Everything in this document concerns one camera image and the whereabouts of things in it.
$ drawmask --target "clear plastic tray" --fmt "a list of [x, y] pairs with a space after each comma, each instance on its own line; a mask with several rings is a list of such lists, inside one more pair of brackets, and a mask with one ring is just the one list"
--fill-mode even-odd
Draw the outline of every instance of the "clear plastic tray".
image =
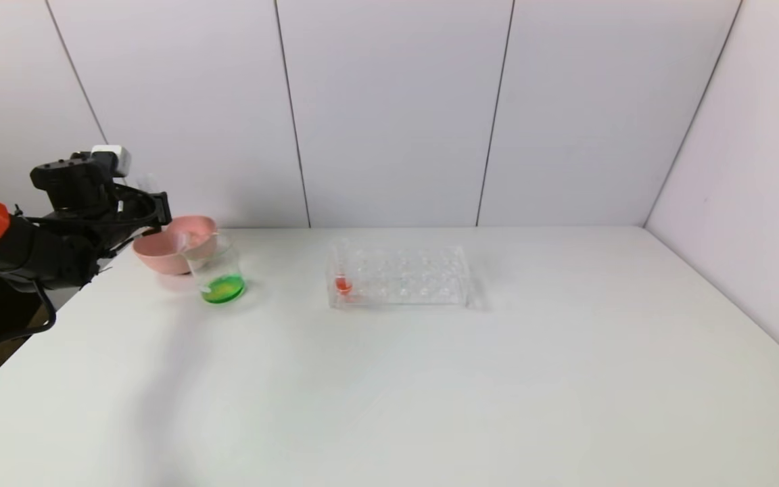
[[470, 274], [461, 247], [387, 249], [347, 240], [331, 246], [330, 306], [452, 304], [466, 306]]

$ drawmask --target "white wall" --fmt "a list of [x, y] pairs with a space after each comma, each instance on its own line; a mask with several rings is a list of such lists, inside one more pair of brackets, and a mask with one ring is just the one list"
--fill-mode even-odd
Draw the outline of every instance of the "white wall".
[[307, 226], [272, 0], [51, 0], [102, 129], [174, 216]]
[[647, 228], [779, 342], [779, 2], [744, 2]]
[[480, 225], [642, 225], [738, 0], [516, 0]]
[[103, 143], [43, 0], [0, 0], [0, 201], [46, 215], [30, 170]]
[[279, 0], [314, 226], [472, 226], [511, 0]]

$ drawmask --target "green liquid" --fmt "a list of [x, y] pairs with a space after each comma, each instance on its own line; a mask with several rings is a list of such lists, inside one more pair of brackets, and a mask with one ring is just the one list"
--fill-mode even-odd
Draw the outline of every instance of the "green liquid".
[[245, 281], [238, 274], [225, 275], [211, 281], [206, 287], [209, 289], [208, 292], [201, 293], [204, 296], [204, 300], [213, 304], [220, 304], [233, 301], [239, 297], [245, 291]]

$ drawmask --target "cable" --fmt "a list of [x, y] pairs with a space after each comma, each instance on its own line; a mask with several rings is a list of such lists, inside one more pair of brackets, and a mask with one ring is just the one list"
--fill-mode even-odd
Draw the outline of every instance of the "cable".
[[120, 185], [120, 184], [114, 184], [114, 185], [121, 190], [124, 190], [126, 192], [128, 191], [133, 192], [140, 198], [143, 198], [143, 203], [145, 203], [146, 206], [148, 206], [147, 209], [149, 214], [146, 216], [142, 216], [141, 218], [133, 218], [130, 220], [114, 220], [114, 221], [56, 219], [56, 218], [45, 218], [45, 216], [32, 216], [31, 218], [26, 218], [26, 219], [35, 224], [50, 224], [50, 225], [145, 226], [146, 224], [151, 224], [152, 220], [155, 219], [158, 213], [158, 207], [155, 204], [155, 198], [153, 198], [151, 194], [148, 194], [148, 192], [139, 190], [137, 188], [132, 188], [131, 186]]
[[0, 343], [9, 342], [10, 340], [16, 340], [18, 338], [34, 335], [35, 333], [47, 331], [52, 329], [53, 325], [56, 324], [56, 308], [53, 307], [53, 303], [50, 302], [50, 298], [47, 297], [47, 293], [45, 293], [43, 287], [41, 287], [40, 281], [32, 281], [32, 283], [34, 284], [34, 292], [37, 293], [37, 295], [40, 297], [41, 302], [43, 302], [44, 308], [47, 311], [47, 322], [40, 327], [32, 327], [32, 329], [22, 329], [8, 333], [2, 333], [2, 335], [0, 335]]

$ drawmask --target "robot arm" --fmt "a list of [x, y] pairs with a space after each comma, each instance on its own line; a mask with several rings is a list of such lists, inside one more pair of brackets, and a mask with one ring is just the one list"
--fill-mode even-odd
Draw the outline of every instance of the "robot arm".
[[0, 277], [17, 290], [38, 293], [49, 305], [44, 289], [90, 283], [99, 259], [116, 256], [136, 231], [169, 224], [167, 193], [115, 184], [114, 177], [126, 176], [129, 166], [123, 147], [96, 145], [35, 167], [32, 183], [47, 192], [53, 212], [27, 218], [18, 208], [9, 215], [0, 203]]

